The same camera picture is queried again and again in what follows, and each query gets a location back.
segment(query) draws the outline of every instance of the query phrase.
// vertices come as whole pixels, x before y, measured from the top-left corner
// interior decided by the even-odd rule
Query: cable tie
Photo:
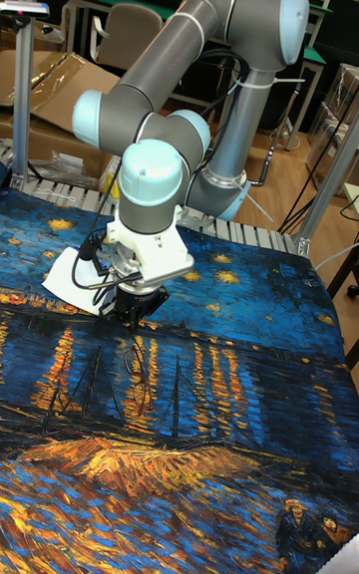
[[[76,202],[76,197],[73,197],[73,195],[63,195],[62,193],[54,193],[54,191],[51,188],[43,188],[43,189],[39,189],[36,191],[36,194],[41,193],[44,195],[57,195],[58,197],[65,197],[65,199],[69,199],[70,202]]]
[[[298,83],[305,83],[305,78],[274,78],[269,85],[251,85],[249,83],[243,83],[239,79],[234,79],[233,85],[228,91],[228,95],[231,94],[238,85],[240,87],[246,87],[247,89],[270,89],[276,83],[295,83],[297,85]]]
[[[241,184],[239,184],[239,182],[237,181],[235,181],[235,183],[238,186],[238,188],[240,188],[240,190],[244,192],[244,187],[241,186]],[[264,210],[264,208],[262,208],[262,206],[260,206],[260,204],[258,204],[258,202],[255,199],[253,199],[251,195],[249,195],[249,193],[246,194],[246,197],[249,197],[250,201],[253,202],[254,206],[256,206],[265,215],[265,217],[267,217],[271,222],[274,222],[273,218],[270,217],[269,213],[267,213]]]
[[[330,257],[327,257],[323,262],[320,262],[320,264],[318,264],[318,266],[315,267],[315,271],[318,270],[318,268],[320,268],[321,266],[323,266],[323,264],[326,264],[327,262],[330,262],[331,259],[334,259],[334,257],[339,257],[339,255],[343,255],[343,253],[346,253],[347,251],[350,251],[352,248],[355,248],[356,246],[359,246],[359,242],[356,242],[355,244],[351,244],[350,246],[348,246],[347,248],[344,248],[342,251],[340,251],[339,253],[335,253],[334,255],[331,255]]]

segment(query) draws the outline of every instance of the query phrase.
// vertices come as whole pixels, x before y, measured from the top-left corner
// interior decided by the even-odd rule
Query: white paper
[[[344,545],[317,574],[359,574],[359,534]]]
[[[70,246],[66,248],[54,262],[49,275],[43,282],[43,286],[64,302],[77,306],[77,308],[88,311],[93,315],[99,315],[99,308],[104,301],[97,306],[93,305],[92,302],[97,291],[83,290],[75,286],[72,281],[72,270],[77,254],[78,251],[75,248]],[[90,286],[91,284],[104,282],[105,278],[99,277],[93,262],[81,260],[76,267],[76,281],[84,286]]]

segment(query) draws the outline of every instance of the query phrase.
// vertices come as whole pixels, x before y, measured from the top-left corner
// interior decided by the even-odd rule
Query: wooden floor
[[[291,152],[285,151],[280,147],[276,149],[264,186],[253,186],[250,190],[251,196],[271,215],[274,222],[270,222],[248,198],[239,209],[235,217],[236,221],[268,229],[277,229],[279,227],[308,175],[305,157],[310,144],[304,134],[300,134],[298,139],[300,140],[300,147]],[[259,178],[268,147],[268,137],[258,134],[254,139],[245,167],[248,177],[251,179]],[[314,184],[309,182],[297,208],[305,204],[315,193]],[[340,215],[339,211],[346,203],[345,199],[335,196],[327,207],[311,240],[309,257],[313,266],[317,266],[324,259],[341,251],[353,242],[359,230],[359,222],[350,221]],[[345,257],[346,255],[339,256],[324,264],[318,270],[318,274],[325,286],[328,286]],[[354,283],[354,277],[350,276],[348,284],[345,284],[334,298],[343,335],[345,353],[357,341],[359,333],[359,297],[350,299],[346,294],[349,284]],[[354,369],[352,377],[359,392],[358,368]]]

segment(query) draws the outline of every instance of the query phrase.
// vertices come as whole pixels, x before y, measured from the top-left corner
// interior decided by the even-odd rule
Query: table
[[[343,188],[349,201],[353,201],[357,195],[359,195],[359,186],[345,183]],[[359,218],[359,198],[354,202],[353,208]],[[359,284],[359,246],[356,246],[349,251],[349,255],[346,257],[335,277],[330,282],[328,286],[330,297],[333,298],[336,295],[350,273],[354,274],[355,280],[357,284]],[[352,370],[359,362],[359,339],[347,354],[346,360],[350,370]]]
[[[309,260],[181,229],[131,334],[41,286],[93,218],[0,189],[0,567],[315,571],[359,530],[359,402]]]

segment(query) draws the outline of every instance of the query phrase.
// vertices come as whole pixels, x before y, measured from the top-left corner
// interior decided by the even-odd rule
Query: office chair
[[[111,8],[105,29],[99,16],[93,17],[91,58],[99,65],[129,69],[162,26],[163,20],[155,10],[137,3],[117,3]]]

